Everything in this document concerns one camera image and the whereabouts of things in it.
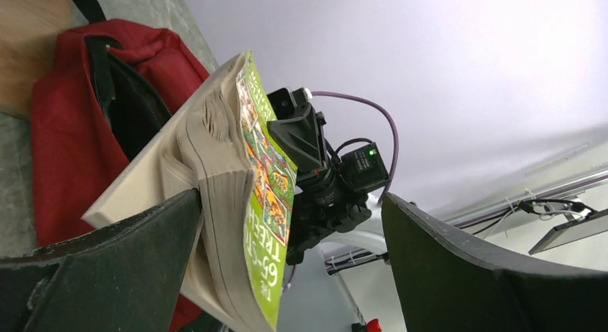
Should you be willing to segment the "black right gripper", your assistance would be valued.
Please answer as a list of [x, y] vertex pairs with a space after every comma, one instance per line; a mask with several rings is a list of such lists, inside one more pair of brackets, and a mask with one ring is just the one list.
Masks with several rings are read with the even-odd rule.
[[334, 233], [353, 231], [371, 218], [369, 193], [389, 183], [389, 172], [374, 142], [338, 156], [329, 150], [329, 162], [321, 145], [321, 127], [310, 103], [288, 101], [272, 104], [277, 120], [267, 122], [272, 139], [304, 176], [296, 194], [286, 254], [288, 265], [303, 261], [306, 250]]

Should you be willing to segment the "green treehouse book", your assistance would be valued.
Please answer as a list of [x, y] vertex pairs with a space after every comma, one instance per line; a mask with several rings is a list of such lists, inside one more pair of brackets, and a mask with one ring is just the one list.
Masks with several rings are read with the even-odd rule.
[[218, 68], [83, 214], [100, 228], [190, 188], [202, 226], [181, 294], [234, 331], [274, 331], [296, 165], [251, 52]]

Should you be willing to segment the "red backpack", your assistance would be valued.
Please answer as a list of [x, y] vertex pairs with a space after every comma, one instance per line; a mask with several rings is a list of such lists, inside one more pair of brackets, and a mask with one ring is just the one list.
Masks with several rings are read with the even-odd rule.
[[82, 215], [209, 72], [178, 34], [107, 19], [72, 0], [87, 24], [57, 37], [33, 87], [34, 222], [41, 246], [91, 230]]

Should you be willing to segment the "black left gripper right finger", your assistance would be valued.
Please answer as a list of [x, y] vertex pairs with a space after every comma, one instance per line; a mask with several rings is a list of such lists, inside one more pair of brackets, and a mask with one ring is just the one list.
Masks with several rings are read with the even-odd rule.
[[394, 194], [382, 201], [408, 331], [605, 331], [607, 273], [507, 250]]

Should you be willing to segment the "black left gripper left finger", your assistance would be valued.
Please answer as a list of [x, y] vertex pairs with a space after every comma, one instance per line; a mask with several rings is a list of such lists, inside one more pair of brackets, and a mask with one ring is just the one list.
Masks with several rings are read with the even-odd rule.
[[106, 227], [1, 259], [3, 331], [168, 331], [201, 221], [183, 191]]

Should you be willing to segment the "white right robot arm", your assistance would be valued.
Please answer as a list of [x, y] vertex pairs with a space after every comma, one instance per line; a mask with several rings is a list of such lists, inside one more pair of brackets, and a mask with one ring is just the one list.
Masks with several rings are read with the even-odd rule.
[[288, 265], [303, 261], [305, 252], [321, 242], [335, 242], [385, 252], [383, 239], [356, 230], [371, 218], [369, 193], [389, 183], [377, 145], [363, 146], [339, 156], [323, 135], [325, 123], [310, 103], [279, 98], [271, 104], [277, 120], [267, 123], [273, 139], [298, 167], [296, 194], [286, 254]]

